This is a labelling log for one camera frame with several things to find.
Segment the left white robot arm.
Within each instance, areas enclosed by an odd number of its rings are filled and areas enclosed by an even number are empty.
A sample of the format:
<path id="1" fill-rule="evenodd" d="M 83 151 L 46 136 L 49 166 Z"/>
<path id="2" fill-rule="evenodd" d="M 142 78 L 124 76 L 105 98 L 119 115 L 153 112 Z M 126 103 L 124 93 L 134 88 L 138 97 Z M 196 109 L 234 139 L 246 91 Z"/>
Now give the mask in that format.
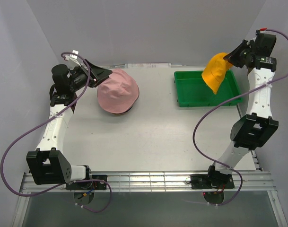
<path id="1" fill-rule="evenodd" d="M 65 132 L 76 107 L 76 92 L 88 85 L 97 87 L 112 71 L 90 62 L 76 64 L 69 69 L 65 64 L 52 68 L 54 84 L 50 89 L 49 122 L 35 151 L 29 151 L 26 161 L 37 185 L 76 183 L 87 189 L 93 183 L 89 166 L 73 166 L 63 154 Z"/>

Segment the pink bucket hat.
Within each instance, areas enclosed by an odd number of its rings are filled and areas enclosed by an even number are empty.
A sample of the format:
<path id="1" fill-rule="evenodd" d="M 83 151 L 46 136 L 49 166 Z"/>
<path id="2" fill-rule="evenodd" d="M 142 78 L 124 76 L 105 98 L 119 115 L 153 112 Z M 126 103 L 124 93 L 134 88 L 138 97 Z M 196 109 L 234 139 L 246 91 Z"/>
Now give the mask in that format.
<path id="1" fill-rule="evenodd" d="M 139 96 L 140 90 L 136 81 L 122 69 L 112 70 L 109 78 L 97 89 L 100 107 L 112 114 L 129 111 Z"/>

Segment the yellow bucket hat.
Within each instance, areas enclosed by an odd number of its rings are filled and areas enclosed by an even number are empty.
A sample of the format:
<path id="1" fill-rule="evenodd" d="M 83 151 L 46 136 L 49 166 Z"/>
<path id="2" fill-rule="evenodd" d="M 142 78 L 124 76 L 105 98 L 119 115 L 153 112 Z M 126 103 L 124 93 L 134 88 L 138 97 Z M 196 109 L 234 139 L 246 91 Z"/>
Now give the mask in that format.
<path id="1" fill-rule="evenodd" d="M 214 55 L 201 74 L 203 81 L 214 94 L 218 92 L 220 85 L 224 81 L 226 72 L 233 66 L 224 59 L 226 55 L 228 55 L 226 52 Z"/>

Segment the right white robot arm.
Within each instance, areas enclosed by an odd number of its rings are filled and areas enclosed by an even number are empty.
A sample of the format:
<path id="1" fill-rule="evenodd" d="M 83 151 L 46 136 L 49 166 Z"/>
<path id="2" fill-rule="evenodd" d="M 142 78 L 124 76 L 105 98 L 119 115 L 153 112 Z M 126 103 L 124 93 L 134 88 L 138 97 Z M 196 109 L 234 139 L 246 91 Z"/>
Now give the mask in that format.
<path id="1" fill-rule="evenodd" d="M 202 74 L 204 82 L 217 92 L 229 68 L 247 67 L 249 88 L 256 89 L 249 94 L 246 114 L 231 129 L 231 143 L 208 169 L 206 182 L 212 188 L 227 184 L 237 163 L 250 151 L 262 147 L 278 129 L 270 104 L 277 64 L 271 53 L 276 40 L 275 35 L 258 33 L 253 40 L 243 40 L 231 53 L 214 56 Z"/>

